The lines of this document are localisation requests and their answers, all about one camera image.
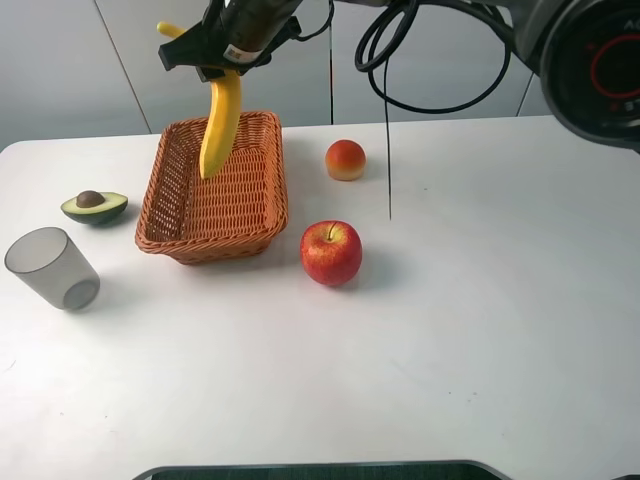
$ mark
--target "brown basket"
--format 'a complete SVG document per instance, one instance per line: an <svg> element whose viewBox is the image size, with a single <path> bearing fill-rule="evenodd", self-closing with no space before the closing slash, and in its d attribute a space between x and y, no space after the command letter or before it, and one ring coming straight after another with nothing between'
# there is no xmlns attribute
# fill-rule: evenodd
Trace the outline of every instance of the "brown basket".
<svg viewBox="0 0 640 480"><path fill-rule="evenodd" d="M202 180L200 146L206 118L164 131L136 229L143 252L191 265L264 251L287 225L282 127L273 113L240 116L222 170Z"/></svg>

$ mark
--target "cup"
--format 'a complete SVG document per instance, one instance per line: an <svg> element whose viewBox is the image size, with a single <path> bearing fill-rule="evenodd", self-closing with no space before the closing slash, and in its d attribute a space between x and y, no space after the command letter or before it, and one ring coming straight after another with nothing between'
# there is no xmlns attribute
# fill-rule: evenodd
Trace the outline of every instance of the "cup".
<svg viewBox="0 0 640 480"><path fill-rule="evenodd" d="M4 264L62 310L88 305L100 290L100 277L60 228L40 228L19 238L7 251Z"/></svg>

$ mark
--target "apple stem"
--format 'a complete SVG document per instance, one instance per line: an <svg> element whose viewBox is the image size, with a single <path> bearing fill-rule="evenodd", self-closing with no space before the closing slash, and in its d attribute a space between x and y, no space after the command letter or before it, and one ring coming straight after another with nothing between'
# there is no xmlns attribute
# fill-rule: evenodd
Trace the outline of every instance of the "apple stem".
<svg viewBox="0 0 640 480"><path fill-rule="evenodd" d="M336 226L338 222L333 222L333 225L331 225L331 228L329 229L329 233L327 233L327 240L331 241L331 233L333 232L333 227Z"/></svg>

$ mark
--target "avocado half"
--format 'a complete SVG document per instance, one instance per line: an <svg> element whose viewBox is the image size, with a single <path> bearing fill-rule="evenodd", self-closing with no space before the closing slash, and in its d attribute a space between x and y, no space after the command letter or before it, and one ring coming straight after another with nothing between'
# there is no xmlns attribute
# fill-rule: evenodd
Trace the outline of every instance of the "avocado half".
<svg viewBox="0 0 640 480"><path fill-rule="evenodd" d="M91 202L83 203L83 199L90 198ZM113 192L82 192L80 195L67 200L60 209L72 220L87 225L98 225L115 219L125 211L129 199L124 195Z"/></svg>

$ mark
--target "yellow banana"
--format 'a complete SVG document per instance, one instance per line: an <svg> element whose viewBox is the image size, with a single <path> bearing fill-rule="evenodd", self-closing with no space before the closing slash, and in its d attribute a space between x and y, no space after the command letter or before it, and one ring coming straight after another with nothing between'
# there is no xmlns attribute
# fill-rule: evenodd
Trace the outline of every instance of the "yellow banana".
<svg viewBox="0 0 640 480"><path fill-rule="evenodd" d="M171 38L185 32L165 22L160 22L157 28L158 32ZM231 154L241 109L240 76L232 70L225 70L224 77L211 81L211 112L200 147L200 177L203 179L218 173Z"/></svg>

